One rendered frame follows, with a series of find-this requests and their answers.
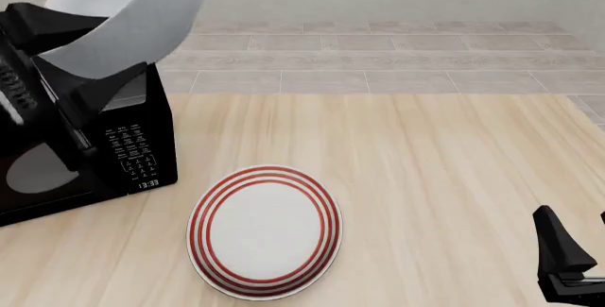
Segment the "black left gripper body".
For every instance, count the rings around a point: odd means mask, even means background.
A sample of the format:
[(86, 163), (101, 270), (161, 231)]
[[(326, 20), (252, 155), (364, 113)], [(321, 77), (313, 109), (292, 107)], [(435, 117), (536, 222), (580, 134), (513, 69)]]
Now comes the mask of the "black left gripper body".
[(87, 170), (88, 156), (74, 143), (31, 57), (3, 38), (0, 14), (0, 159), (46, 142), (69, 170)]

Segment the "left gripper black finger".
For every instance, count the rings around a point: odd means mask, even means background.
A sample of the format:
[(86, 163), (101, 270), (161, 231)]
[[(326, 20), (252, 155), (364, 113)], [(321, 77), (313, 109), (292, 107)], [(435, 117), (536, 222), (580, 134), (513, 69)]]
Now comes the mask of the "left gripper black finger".
[(129, 82), (147, 71), (140, 62), (110, 77), (89, 79), (62, 70), (41, 57), (33, 58), (41, 76), (57, 97), (56, 105), (74, 128), (85, 128)]
[(108, 17), (70, 14), (31, 3), (10, 3), (3, 11), (3, 38), (25, 53), (59, 48), (90, 33)]

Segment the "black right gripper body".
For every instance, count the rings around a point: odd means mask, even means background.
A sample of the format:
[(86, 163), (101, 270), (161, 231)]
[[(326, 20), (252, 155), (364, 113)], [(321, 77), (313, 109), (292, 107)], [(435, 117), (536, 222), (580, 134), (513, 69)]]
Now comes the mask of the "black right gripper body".
[(538, 284), (547, 302), (605, 302), (605, 277), (539, 271)]

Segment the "white bowl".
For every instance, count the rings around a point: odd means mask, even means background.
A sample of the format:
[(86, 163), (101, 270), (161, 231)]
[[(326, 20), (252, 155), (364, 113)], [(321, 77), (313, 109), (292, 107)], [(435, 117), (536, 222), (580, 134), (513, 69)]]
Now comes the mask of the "white bowl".
[(140, 62), (157, 62), (187, 37), (203, 0), (46, 0), (69, 14), (105, 17), (83, 37), (41, 54), (78, 77), (101, 79)]

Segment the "white plate with red rings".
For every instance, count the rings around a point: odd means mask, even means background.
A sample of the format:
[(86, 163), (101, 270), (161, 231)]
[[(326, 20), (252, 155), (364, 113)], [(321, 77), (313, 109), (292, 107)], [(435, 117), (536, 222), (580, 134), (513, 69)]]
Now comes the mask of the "white plate with red rings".
[(337, 201), (312, 176), (260, 164), (231, 173), (193, 208), (187, 251), (218, 292), (243, 300), (287, 298), (327, 272), (342, 243)]

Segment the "black microwave oven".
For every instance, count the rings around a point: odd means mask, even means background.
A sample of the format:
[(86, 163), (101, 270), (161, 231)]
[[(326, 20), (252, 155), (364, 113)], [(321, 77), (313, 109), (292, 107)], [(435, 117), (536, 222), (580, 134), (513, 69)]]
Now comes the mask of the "black microwave oven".
[(173, 118), (157, 68), (132, 82), (83, 136), (61, 122), (57, 139), (19, 138), (0, 127), (0, 227), (129, 196), (178, 181)]

